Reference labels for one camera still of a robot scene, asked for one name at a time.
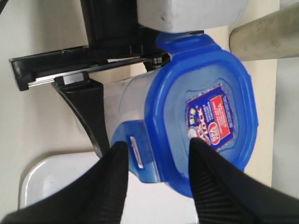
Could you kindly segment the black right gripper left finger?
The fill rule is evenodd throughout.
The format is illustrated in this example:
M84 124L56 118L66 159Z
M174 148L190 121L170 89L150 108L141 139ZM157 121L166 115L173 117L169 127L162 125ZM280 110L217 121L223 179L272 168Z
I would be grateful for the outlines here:
M119 224L128 190L128 146L118 141L77 180L7 214L2 224Z

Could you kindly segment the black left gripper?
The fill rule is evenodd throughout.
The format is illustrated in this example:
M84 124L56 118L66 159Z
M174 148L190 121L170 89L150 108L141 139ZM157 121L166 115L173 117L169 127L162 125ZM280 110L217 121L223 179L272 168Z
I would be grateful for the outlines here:
M80 4L88 45L11 59L20 91L28 90L29 83L38 78L104 65L109 59L144 58L147 71L168 63L167 53L156 46L159 32L138 23L135 0L82 0ZM91 79L88 72L78 76L70 82L56 77L52 86L74 112L101 158L110 149L104 85Z

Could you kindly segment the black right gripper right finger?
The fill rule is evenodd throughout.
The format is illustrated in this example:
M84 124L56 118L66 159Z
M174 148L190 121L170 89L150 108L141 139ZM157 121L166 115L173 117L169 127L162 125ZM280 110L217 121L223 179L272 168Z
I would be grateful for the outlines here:
M299 201L251 178L199 138L189 147L189 180L201 224L297 224Z

